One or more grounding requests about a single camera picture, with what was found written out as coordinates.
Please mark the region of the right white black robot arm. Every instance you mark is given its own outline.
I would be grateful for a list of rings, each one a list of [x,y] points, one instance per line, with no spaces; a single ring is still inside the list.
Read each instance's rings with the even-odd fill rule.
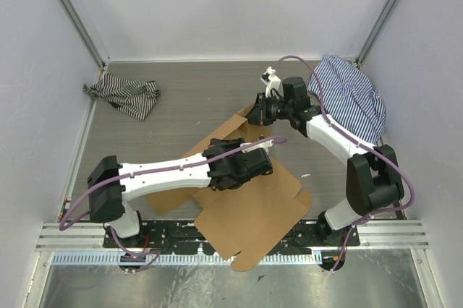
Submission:
[[[404,197],[402,178],[395,170],[394,150],[376,147],[348,132],[320,106],[313,105],[301,77],[280,80],[265,73],[266,89],[256,96],[246,115],[252,125],[269,126],[287,120],[291,127],[324,146],[347,168],[345,197],[322,212],[316,222],[317,237],[326,246],[341,241],[348,228],[359,219],[393,205]]]

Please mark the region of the brown cardboard box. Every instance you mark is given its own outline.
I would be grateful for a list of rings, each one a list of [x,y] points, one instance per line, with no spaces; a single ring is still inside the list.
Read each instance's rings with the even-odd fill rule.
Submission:
[[[243,184],[239,189],[213,191],[209,188],[183,188],[153,193],[147,196],[148,204],[159,214],[181,206],[194,199],[202,211],[194,223],[214,223],[224,226],[228,223],[256,226],[293,226],[299,222],[312,205],[308,190],[277,160],[272,161],[273,173],[258,176]],[[232,270],[246,272],[253,269],[266,255],[263,246],[250,245],[238,254],[226,252],[219,255],[227,260],[234,258]]]

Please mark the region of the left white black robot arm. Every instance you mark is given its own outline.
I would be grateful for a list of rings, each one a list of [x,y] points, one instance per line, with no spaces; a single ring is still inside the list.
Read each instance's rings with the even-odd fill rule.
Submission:
[[[90,220],[109,225],[128,247],[145,239],[141,218],[129,201],[143,195],[183,188],[238,189],[256,176],[269,175],[273,165],[268,150],[273,138],[247,143],[212,139],[201,153],[172,161],[119,163],[103,158],[88,177]]]

